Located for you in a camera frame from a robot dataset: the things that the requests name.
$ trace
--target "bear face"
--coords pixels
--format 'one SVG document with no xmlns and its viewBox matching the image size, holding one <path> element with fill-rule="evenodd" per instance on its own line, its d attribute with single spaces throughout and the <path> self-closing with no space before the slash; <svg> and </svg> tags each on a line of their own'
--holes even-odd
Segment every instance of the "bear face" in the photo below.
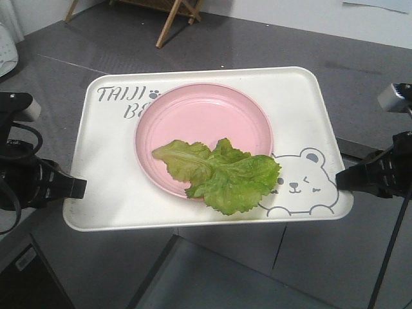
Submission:
<svg viewBox="0 0 412 309">
<path fill-rule="evenodd" d="M 281 165 L 277 185 L 272 190 L 271 205 L 259 204 L 267 216 L 286 211 L 293 214 L 312 214 L 314 211 L 333 213 L 339 192 L 324 170 L 325 157 L 315 148 L 305 148 L 299 155 L 274 156 Z"/>
</svg>

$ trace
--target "white tray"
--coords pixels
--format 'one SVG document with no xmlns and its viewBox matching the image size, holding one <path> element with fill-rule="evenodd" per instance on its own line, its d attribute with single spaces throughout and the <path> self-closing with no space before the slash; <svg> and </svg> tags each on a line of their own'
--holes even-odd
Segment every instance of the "white tray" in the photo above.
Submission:
<svg viewBox="0 0 412 309">
<path fill-rule="evenodd" d="M 225 216 L 202 201 L 166 193 L 136 160 L 133 139 L 142 110 L 165 91 L 195 82 L 244 92 L 272 124 L 284 184 L 249 212 Z M 339 219 L 353 204 L 351 193 L 334 184 L 343 169 L 319 85 L 305 69 L 108 75 L 86 93 L 71 174 L 88 184 L 82 200 L 65 200 L 63 215 L 83 231 Z M 301 193 L 290 193 L 290 183 Z"/>
</svg>

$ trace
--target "pink plate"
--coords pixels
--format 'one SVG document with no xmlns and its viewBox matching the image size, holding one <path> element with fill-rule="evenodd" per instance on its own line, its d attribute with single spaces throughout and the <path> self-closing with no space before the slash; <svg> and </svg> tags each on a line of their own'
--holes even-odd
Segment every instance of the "pink plate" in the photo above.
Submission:
<svg viewBox="0 0 412 309">
<path fill-rule="evenodd" d="M 136 155 L 157 186 L 186 198 L 190 183 L 174 180 L 151 152 L 173 140 L 202 142 L 213 150 L 225 137 L 234 148 L 252 155 L 272 152 L 272 127 L 251 98 L 219 84 L 188 84 L 164 93 L 142 113 L 135 133 Z"/>
</svg>

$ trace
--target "black cable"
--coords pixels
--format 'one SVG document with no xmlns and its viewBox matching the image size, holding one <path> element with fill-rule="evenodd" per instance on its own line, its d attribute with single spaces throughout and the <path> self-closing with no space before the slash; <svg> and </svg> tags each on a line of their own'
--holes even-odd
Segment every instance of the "black cable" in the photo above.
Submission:
<svg viewBox="0 0 412 309">
<path fill-rule="evenodd" d="M 397 221 L 396 221 L 395 226 L 393 228 L 391 239 L 388 243 L 388 247 L 386 249 L 386 253 L 385 253 L 385 256 L 384 256 L 384 260 L 382 262 L 382 266 L 380 267 L 378 278 L 376 280 L 375 286 L 373 287 L 373 291 L 372 291 L 371 299 L 369 301 L 368 309 L 374 309 L 374 307 L 375 307 L 375 303 L 376 303 L 376 300 L 378 298 L 378 293 L 379 293 L 379 290 L 380 290 L 380 286 L 382 285 L 382 282 L 384 280 L 385 272 L 386 272 L 386 269 L 387 269 L 388 264 L 389 264 L 389 259 L 390 259 L 391 254 L 392 254 L 393 247 L 395 246 L 395 242 L 397 240 L 397 236 L 398 236 L 398 233 L 399 233 L 399 230 L 400 230 L 400 226 L 402 224 L 402 220 L 404 219 L 405 212 L 406 212 L 406 209 L 407 209 L 407 205 L 408 205 L 409 201 L 411 200 L 411 197 L 412 197 L 412 183 L 409 186 L 409 189 L 408 189 L 408 191 L 405 195 L 402 206 L 400 207 L 398 218 L 397 218 Z"/>
<path fill-rule="evenodd" d="M 14 224 L 9 229 L 0 231 L 0 235 L 3 235 L 6 233 L 9 233 L 12 229 L 14 229 L 17 226 L 17 224 L 19 224 L 20 219 L 21 219 L 21 205 L 14 191 L 11 190 L 11 188 L 7 185 L 7 183 L 3 179 L 0 179 L 0 191 L 7 195 L 10 201 L 13 203 L 14 211 L 15 211 Z"/>
<path fill-rule="evenodd" d="M 18 124 L 17 122 L 13 122 L 12 125 L 14 127 L 18 127 L 18 128 L 27 130 L 29 132 L 32 132 L 37 137 L 37 145 L 32 150 L 30 150 L 27 153 L 22 154 L 20 156 L 3 156 L 3 155 L 0 155 L 0 160 L 14 161 L 14 160 L 25 159 L 25 158 L 29 158 L 29 157 L 33 156 L 37 151 L 39 151 L 39 149 L 43 145 L 43 137 L 41 136 L 40 132 L 38 132 L 38 130 L 36 130 L 32 127 L 26 126 L 25 124 Z"/>
</svg>

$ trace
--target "green lettuce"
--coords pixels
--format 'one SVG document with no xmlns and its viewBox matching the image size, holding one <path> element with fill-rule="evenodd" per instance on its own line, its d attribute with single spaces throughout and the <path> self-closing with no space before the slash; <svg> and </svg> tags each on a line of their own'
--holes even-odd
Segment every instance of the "green lettuce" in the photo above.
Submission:
<svg viewBox="0 0 412 309">
<path fill-rule="evenodd" d="M 203 198 L 226 215 L 258 206 L 274 188 L 281 168 L 270 156 L 233 148 L 227 138 L 219 140 L 213 151 L 200 142 L 174 140 L 152 155 L 166 163 L 175 180 L 191 183 L 185 190 L 188 198 Z"/>
</svg>

